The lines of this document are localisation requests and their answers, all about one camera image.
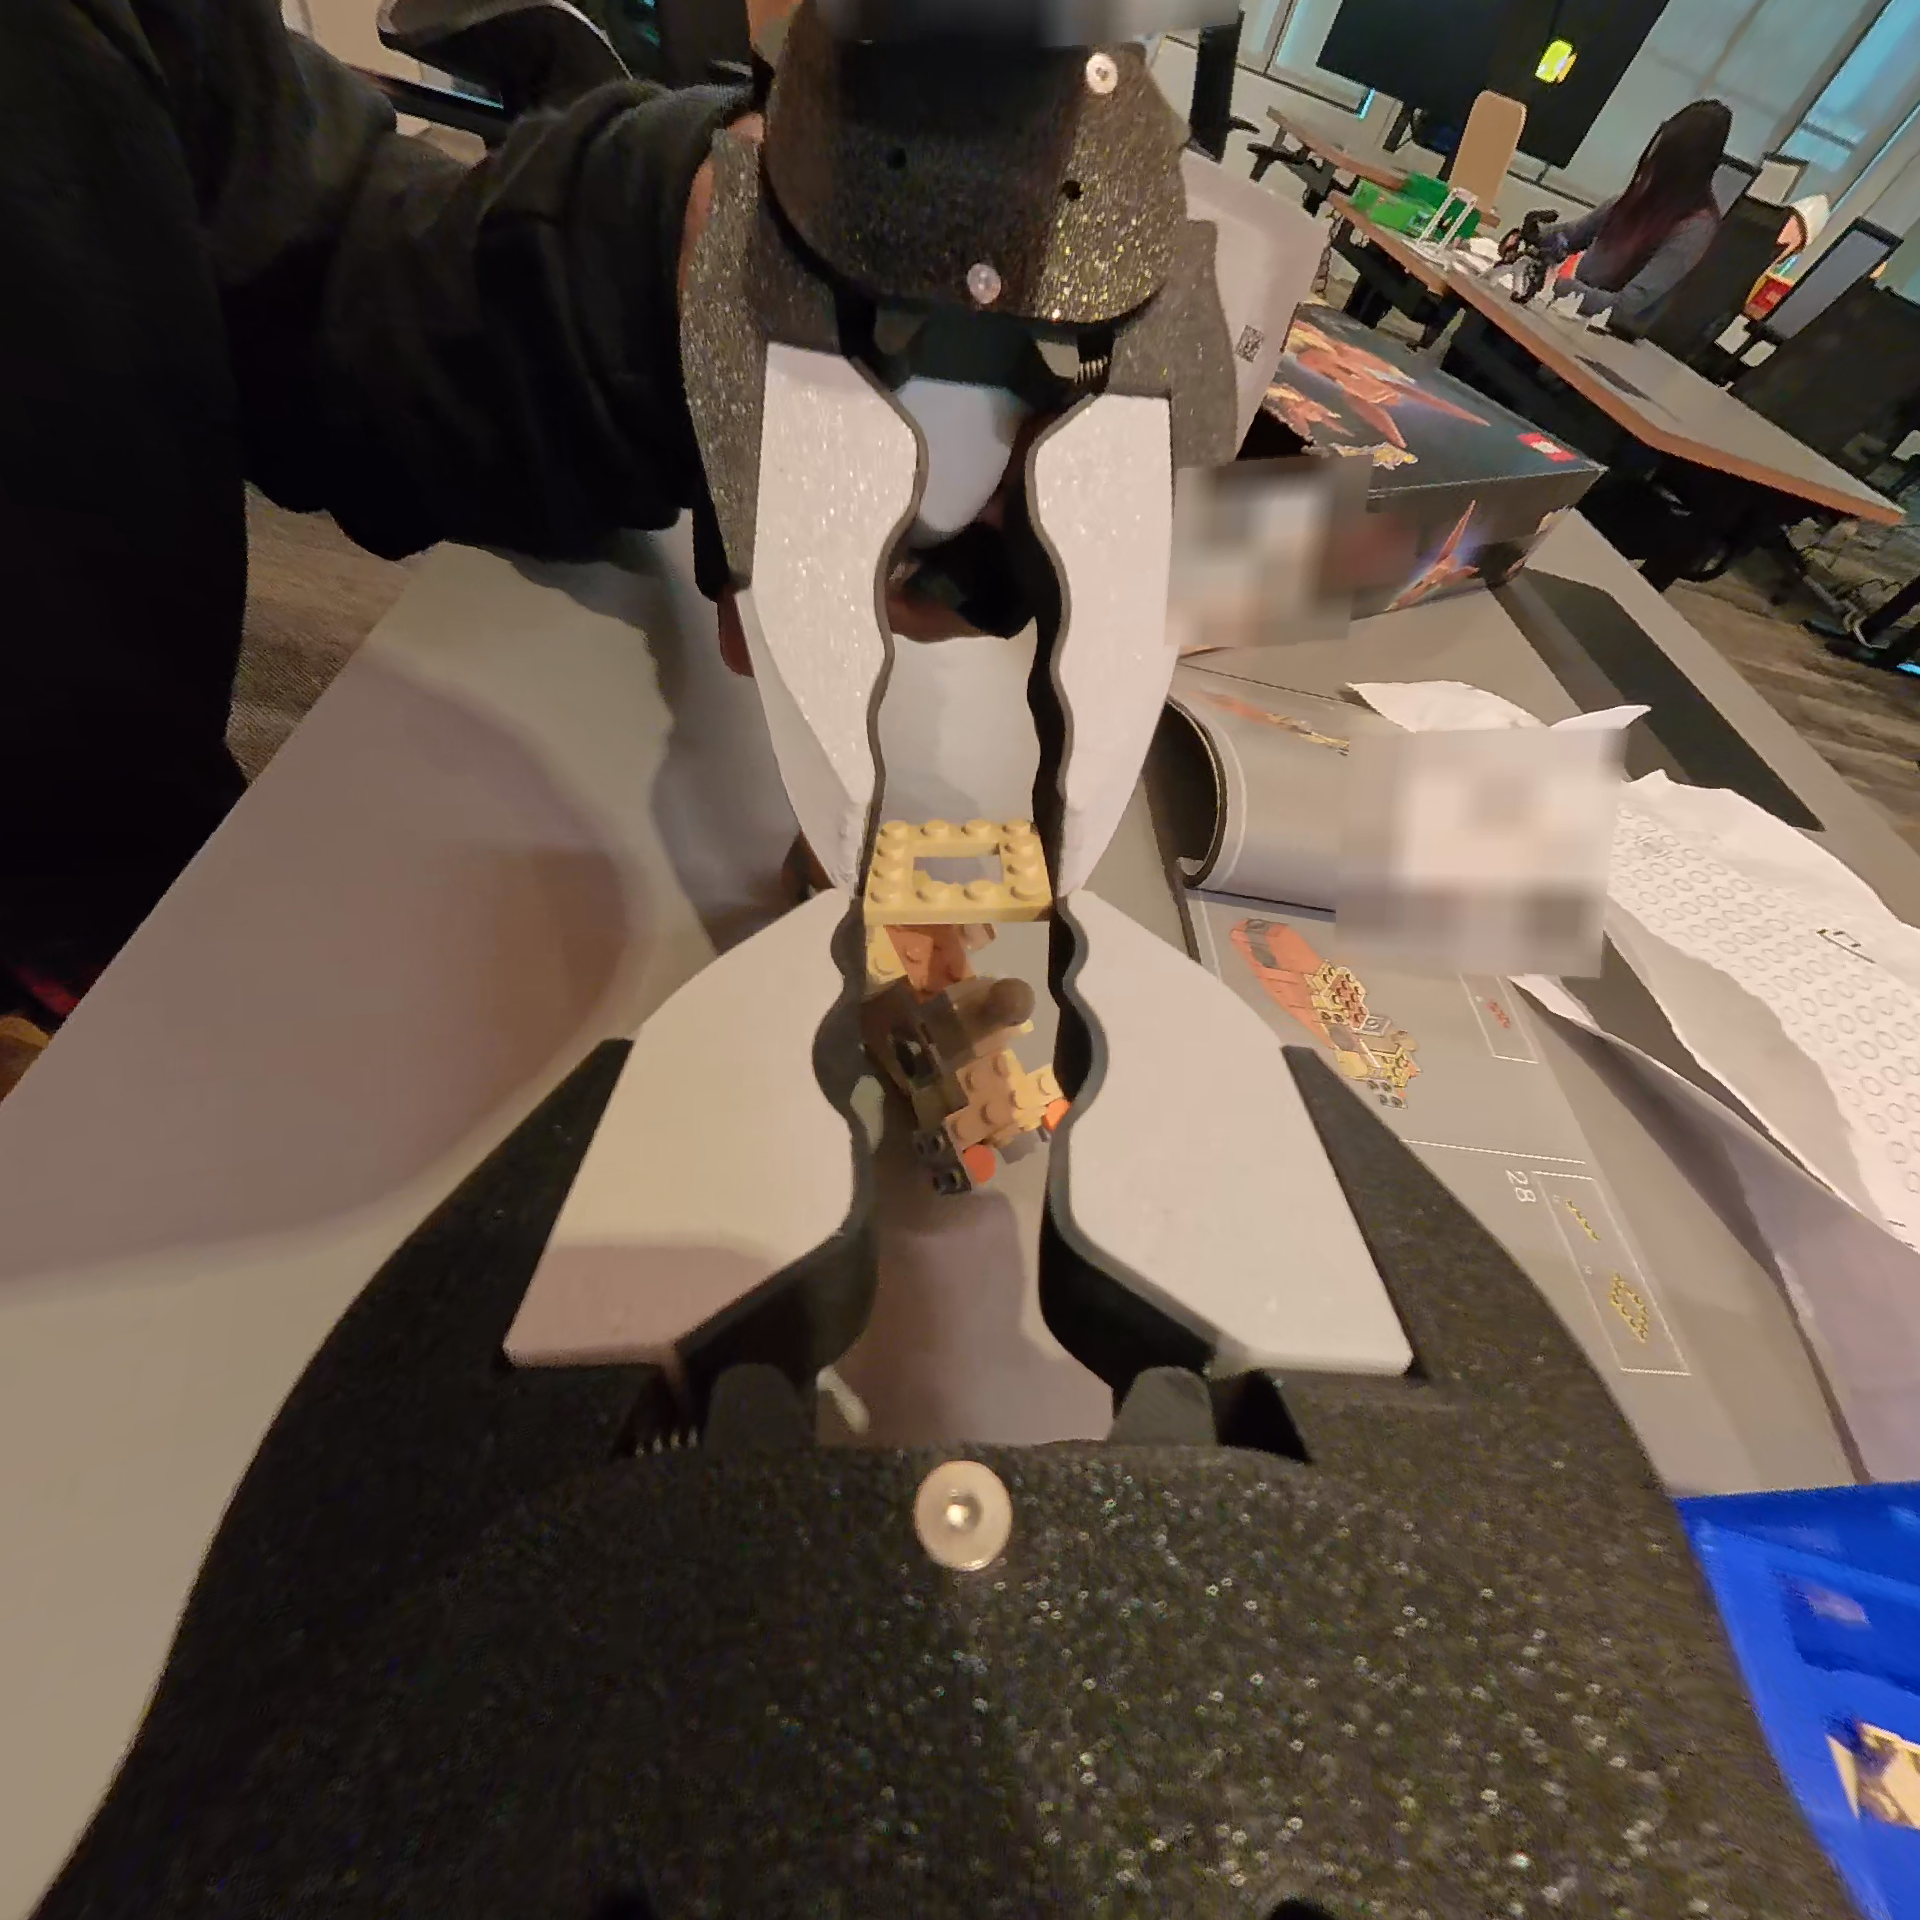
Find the person's left forearm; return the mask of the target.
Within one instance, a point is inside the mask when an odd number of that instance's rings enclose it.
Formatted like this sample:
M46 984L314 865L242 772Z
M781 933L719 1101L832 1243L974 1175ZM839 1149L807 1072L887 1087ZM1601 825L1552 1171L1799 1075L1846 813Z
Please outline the person's left forearm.
M685 228L745 116L734 86L609 85L460 165L350 85L221 228L246 480L384 559L592 559L706 510Z

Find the grey instruction booklet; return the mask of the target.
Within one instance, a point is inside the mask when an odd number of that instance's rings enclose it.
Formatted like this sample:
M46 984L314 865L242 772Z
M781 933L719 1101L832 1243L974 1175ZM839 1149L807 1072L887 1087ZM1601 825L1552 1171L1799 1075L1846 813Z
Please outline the grey instruction booklet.
M1394 968L1330 917L1360 704L1183 663L1145 765L1193 956L1477 1214L1678 1495L1860 1480L1726 1157L1500 976Z

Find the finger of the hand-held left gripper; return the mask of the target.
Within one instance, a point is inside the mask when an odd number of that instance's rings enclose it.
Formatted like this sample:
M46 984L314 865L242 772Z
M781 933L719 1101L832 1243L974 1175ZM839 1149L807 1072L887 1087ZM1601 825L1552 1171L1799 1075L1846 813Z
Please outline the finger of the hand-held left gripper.
M784 793L830 885L853 894L880 783L881 590L920 502L920 433L863 367L786 342L766 352L758 428L740 625Z
M1088 885L1135 791L1176 660L1167 400L1078 400L1028 453L1025 507L1061 596L1047 648L1062 713L1049 843L1053 894L1068 896Z

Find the printed cardboard set box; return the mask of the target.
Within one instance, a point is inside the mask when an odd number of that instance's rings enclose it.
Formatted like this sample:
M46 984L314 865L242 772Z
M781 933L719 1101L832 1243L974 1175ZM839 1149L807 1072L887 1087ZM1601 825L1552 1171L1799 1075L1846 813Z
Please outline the printed cardboard set box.
M1600 480L1570 441L1305 304L1237 460L1174 491L1180 656L1330 639L1504 585Z

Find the white labelled paper bag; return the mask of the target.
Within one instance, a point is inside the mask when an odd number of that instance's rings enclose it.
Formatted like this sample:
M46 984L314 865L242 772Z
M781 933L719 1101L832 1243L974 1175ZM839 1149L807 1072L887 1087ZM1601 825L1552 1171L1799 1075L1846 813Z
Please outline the white labelled paper bag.
M1183 153L1189 215L1216 228L1216 291L1237 383L1234 444L1262 406L1297 309L1327 247L1327 228L1300 203L1237 176L1199 150Z

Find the tan and orange brick model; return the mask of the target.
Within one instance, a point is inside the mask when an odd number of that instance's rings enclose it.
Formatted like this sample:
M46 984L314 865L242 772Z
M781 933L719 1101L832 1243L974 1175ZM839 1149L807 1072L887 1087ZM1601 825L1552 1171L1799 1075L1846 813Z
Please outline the tan and orange brick model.
M975 972L992 935L985 924L866 927L858 1035L910 1109L917 1163L945 1195L1040 1151L1070 1110L1056 1072L1016 1054L1033 1028L1033 988Z

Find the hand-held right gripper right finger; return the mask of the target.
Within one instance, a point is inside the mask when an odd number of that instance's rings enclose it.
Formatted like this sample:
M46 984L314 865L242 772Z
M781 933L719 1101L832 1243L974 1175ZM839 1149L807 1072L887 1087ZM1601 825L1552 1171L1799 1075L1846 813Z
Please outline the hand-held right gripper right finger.
M1061 1063L1040 1307L1108 1387L1182 1366L1404 1375L1413 1348L1280 1037L1096 896L1053 920Z

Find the tan square frame plate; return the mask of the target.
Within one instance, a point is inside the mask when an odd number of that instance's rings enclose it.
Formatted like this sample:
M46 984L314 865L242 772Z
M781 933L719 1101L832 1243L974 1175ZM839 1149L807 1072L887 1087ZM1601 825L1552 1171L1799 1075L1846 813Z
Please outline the tan square frame plate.
M862 887L870 927L1031 924L1052 904L1049 865L1028 821L885 823Z

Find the blue plastic bin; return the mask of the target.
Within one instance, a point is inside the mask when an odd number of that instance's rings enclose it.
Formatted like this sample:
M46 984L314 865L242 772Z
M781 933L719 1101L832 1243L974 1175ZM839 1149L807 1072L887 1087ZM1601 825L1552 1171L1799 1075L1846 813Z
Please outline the blue plastic bin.
M1828 1728L1918 1742L1918 1486L1678 1501L1766 1744L1856 1907L1918 1915L1918 1831L1856 1820Z

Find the green box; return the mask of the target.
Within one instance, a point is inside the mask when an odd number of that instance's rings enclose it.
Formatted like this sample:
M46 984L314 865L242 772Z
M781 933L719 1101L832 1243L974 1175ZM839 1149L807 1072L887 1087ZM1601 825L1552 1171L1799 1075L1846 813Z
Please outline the green box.
M1457 190L1452 180L1420 174L1407 176L1396 187L1358 180L1348 200L1358 215L1382 231L1432 247L1465 247L1486 212L1472 191Z

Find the black wall screen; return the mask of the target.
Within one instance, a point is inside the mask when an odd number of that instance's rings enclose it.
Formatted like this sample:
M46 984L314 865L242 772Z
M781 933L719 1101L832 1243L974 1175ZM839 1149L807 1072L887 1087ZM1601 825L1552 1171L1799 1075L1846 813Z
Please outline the black wall screen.
M1462 127L1482 92L1517 101L1520 153L1567 167L1665 1L1344 1L1317 62Z

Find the black office chair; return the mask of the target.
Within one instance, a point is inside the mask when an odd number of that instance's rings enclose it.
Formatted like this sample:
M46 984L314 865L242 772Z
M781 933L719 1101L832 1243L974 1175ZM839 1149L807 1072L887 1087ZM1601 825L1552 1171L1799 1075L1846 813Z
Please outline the black office chair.
M1853 477L1892 463L1918 421L1918 301L1860 279L1729 388Z

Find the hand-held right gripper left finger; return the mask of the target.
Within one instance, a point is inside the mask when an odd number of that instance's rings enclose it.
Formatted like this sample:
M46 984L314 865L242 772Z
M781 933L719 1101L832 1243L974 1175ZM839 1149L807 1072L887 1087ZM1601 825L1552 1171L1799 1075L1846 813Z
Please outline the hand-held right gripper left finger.
M878 1292L881 1093L862 918L823 891L646 1016L505 1339L518 1366L648 1361L706 1396L740 1361L812 1382Z

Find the long wood-edged table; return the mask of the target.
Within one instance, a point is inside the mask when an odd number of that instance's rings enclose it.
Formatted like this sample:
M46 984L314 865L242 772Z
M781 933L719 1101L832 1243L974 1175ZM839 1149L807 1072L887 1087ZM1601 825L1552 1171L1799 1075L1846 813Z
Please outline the long wood-edged table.
M1703 585L1754 550L1789 559L1784 532L1806 518L1901 523L1892 500L1656 345L1516 304L1351 196L1327 208L1372 300L1440 318L1442 371L1605 468L1581 510L1652 590Z

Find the tan chair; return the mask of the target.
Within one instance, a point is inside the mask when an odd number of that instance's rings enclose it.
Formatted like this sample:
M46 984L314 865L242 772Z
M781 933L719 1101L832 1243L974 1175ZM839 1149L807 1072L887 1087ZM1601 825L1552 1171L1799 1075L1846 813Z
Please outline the tan chair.
M1482 89L1472 102L1452 158L1448 191L1478 212L1480 227L1497 217L1500 187L1520 150L1525 125L1526 104L1517 99Z

